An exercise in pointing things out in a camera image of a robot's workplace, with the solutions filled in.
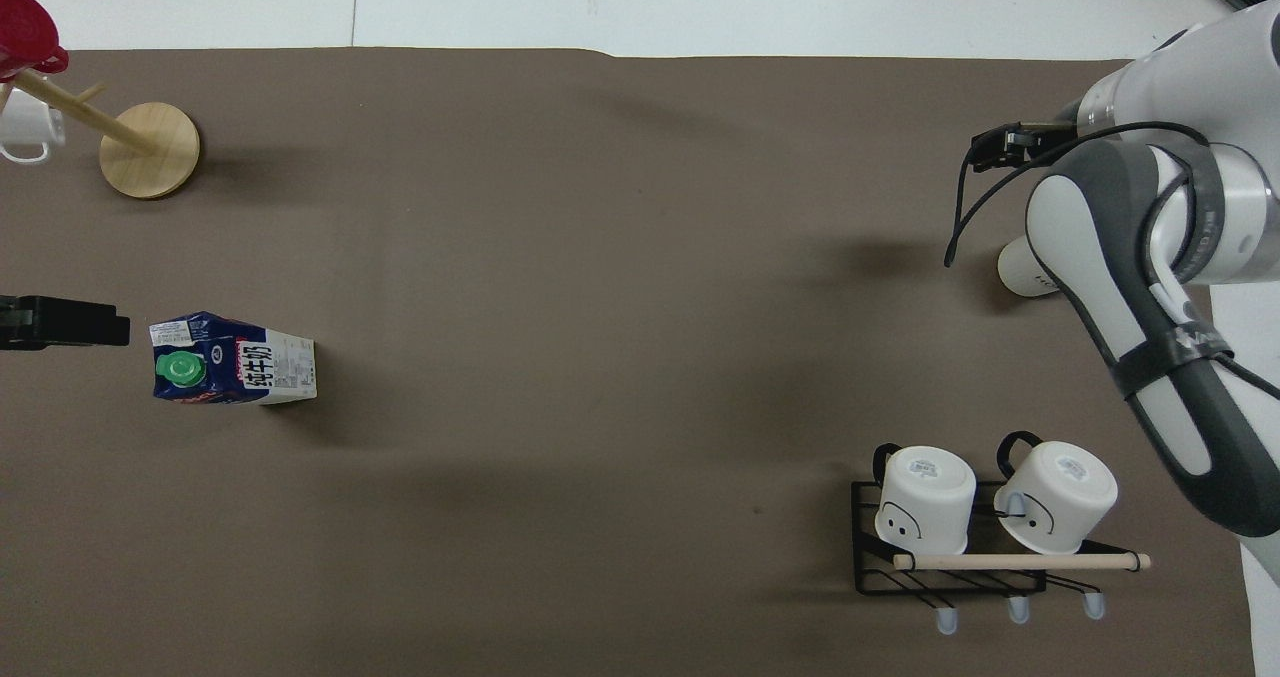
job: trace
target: wooden dowel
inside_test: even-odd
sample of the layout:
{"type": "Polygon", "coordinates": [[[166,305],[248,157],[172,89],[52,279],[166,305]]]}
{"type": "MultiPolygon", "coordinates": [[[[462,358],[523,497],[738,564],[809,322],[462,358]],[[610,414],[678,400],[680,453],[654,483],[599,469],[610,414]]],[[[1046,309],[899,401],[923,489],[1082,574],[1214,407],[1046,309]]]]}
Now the wooden dowel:
{"type": "Polygon", "coordinates": [[[910,569],[1151,569],[1147,554],[895,554],[893,568],[910,569]]]}
{"type": "Polygon", "coordinates": [[[96,83],[91,88],[84,90],[84,92],[76,96],[77,102],[88,102],[88,100],[97,97],[106,88],[106,83],[96,83]]]}
{"type": "Polygon", "coordinates": [[[32,70],[19,70],[18,76],[14,76],[13,84],[18,86],[23,92],[32,95],[32,97],[41,100],[41,102],[49,104],[50,108],[61,109],[64,115],[77,118],[77,120],[83,122],[86,125],[93,127],[100,133],[109,136],[109,138],[128,145],[134,152],[156,154],[159,150],[154,141],[120,124],[119,120],[108,115],[108,113],[79,102],[76,95],[59,88],[58,84],[50,84],[49,81],[41,79],[32,70]]]}

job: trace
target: green cap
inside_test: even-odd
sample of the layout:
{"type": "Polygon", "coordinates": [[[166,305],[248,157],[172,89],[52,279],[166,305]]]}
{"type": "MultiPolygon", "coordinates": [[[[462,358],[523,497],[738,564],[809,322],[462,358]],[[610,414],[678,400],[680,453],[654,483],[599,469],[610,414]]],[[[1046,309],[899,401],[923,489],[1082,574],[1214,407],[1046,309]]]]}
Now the green cap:
{"type": "Polygon", "coordinates": [[[156,375],[178,386],[196,386],[205,379],[205,361],[191,352],[170,352],[156,357],[156,375]]]}

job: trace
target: white mug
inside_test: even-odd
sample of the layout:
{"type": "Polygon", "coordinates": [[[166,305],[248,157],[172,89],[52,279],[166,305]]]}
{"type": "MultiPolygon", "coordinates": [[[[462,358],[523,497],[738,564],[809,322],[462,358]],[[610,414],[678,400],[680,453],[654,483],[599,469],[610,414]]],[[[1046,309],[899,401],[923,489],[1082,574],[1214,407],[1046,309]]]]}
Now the white mug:
{"type": "Polygon", "coordinates": [[[63,113],[22,90],[13,90],[4,111],[0,111],[0,154],[18,165],[44,165],[52,156],[55,145],[67,145],[63,113]],[[36,157],[18,157],[9,152],[10,145],[37,145],[40,154],[36,157]]]}
{"type": "Polygon", "coordinates": [[[876,535],[913,554],[960,554],[978,480],[973,467],[936,445],[886,443],[872,461],[881,486],[876,535]]]}
{"type": "Polygon", "coordinates": [[[1009,480],[996,490],[996,513],[1015,540],[1041,554],[1075,554],[1116,503],[1120,490],[1102,459],[1078,445],[1043,442],[1030,433],[1006,435],[996,463],[1009,480]],[[1015,468],[1018,442],[1032,452],[1015,468]]]}

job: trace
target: cable strap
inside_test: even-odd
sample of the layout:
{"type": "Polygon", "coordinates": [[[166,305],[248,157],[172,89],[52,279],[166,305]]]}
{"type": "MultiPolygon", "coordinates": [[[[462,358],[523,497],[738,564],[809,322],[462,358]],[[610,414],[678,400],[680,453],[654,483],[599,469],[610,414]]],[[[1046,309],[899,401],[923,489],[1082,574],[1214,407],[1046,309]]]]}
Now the cable strap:
{"type": "Polygon", "coordinates": [[[1222,335],[1210,323],[1181,323],[1172,330],[1135,346],[1112,367],[1111,379],[1129,399],[1143,386],[1167,376],[1184,363],[1233,354],[1222,335]]]}

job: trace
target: white mug handle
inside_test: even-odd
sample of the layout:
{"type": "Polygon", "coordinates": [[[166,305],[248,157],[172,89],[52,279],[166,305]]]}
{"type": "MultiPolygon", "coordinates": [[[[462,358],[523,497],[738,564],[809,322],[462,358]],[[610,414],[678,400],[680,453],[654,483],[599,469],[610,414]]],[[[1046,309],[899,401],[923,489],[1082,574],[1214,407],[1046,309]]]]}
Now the white mug handle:
{"type": "Polygon", "coordinates": [[[54,156],[54,150],[49,147],[47,141],[46,143],[41,143],[40,147],[40,157],[14,157],[13,154],[4,147],[4,145],[0,145],[0,154],[4,154],[5,157],[9,157],[10,163],[17,163],[17,165],[44,165],[45,163],[49,163],[51,156],[54,156]]]}

